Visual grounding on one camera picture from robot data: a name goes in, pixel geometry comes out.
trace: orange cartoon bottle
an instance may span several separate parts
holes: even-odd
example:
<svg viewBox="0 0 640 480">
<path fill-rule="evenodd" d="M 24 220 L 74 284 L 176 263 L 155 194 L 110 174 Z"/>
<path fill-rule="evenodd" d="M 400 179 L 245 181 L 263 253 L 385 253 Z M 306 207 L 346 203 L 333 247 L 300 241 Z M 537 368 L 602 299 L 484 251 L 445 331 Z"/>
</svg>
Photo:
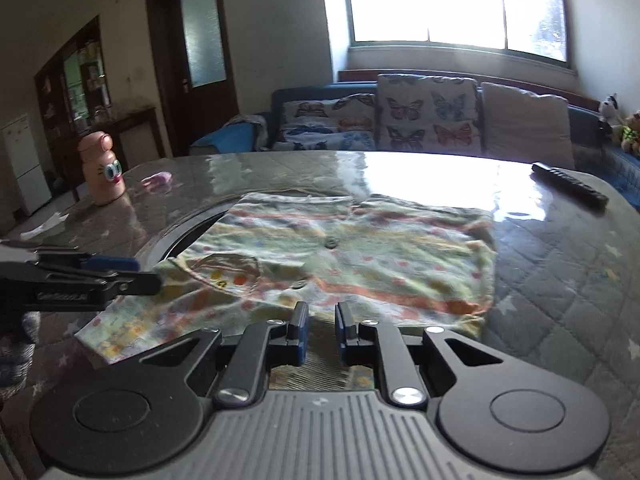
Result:
<svg viewBox="0 0 640 480">
<path fill-rule="evenodd" d="M 122 167 L 112 147 L 113 140 L 105 132 L 94 132 L 78 142 L 84 179 L 97 205 L 116 200 L 125 190 Z"/>
</svg>

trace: gray glove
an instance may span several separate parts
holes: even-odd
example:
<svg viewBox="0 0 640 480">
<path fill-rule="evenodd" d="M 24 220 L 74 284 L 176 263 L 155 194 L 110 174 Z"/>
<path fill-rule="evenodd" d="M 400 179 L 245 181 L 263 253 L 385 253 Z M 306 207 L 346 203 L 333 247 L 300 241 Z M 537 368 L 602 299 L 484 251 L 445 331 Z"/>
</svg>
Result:
<svg viewBox="0 0 640 480">
<path fill-rule="evenodd" d="M 40 313 L 26 312 L 2 320 L 0 334 L 0 406 L 27 380 L 38 342 Z"/>
</svg>

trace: pink toy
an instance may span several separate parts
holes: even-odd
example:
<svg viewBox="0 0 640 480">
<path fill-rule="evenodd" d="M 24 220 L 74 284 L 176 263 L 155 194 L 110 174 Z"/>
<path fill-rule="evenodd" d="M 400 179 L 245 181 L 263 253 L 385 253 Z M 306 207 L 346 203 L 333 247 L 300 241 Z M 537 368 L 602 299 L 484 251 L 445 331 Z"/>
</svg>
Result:
<svg viewBox="0 0 640 480">
<path fill-rule="evenodd" d="M 94 132 L 78 142 L 82 172 L 97 205 L 104 205 L 124 193 L 122 167 L 111 151 L 113 140 L 105 132 Z"/>
<path fill-rule="evenodd" d="M 161 171 L 160 173 L 155 173 L 151 176 L 143 178 L 142 181 L 140 181 L 140 184 L 142 184 L 145 189 L 153 190 L 156 187 L 165 186 L 166 184 L 171 182 L 172 178 L 173 175 L 168 171 Z"/>
</svg>

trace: refrigerator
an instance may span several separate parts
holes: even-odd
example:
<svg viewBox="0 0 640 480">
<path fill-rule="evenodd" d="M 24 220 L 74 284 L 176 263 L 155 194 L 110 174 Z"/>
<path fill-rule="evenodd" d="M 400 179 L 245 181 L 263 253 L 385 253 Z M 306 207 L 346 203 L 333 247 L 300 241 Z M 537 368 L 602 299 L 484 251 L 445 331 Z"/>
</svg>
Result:
<svg viewBox="0 0 640 480">
<path fill-rule="evenodd" d="M 29 117 L 23 115 L 2 128 L 2 138 L 18 184 L 22 207 L 31 215 L 51 200 L 51 193 L 31 135 Z"/>
</svg>

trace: cartoon eye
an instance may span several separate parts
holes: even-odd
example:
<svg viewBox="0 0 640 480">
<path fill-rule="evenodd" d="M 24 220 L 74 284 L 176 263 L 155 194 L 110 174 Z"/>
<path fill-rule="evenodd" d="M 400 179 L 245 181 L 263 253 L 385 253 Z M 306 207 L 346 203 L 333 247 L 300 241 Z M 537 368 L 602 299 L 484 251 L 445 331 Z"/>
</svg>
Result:
<svg viewBox="0 0 640 480">
<path fill-rule="evenodd" d="M 104 167 L 104 177 L 109 181 L 109 182 L 113 182 L 114 179 L 116 178 L 116 169 L 113 165 L 113 163 L 111 164 L 107 164 Z"/>
</svg>

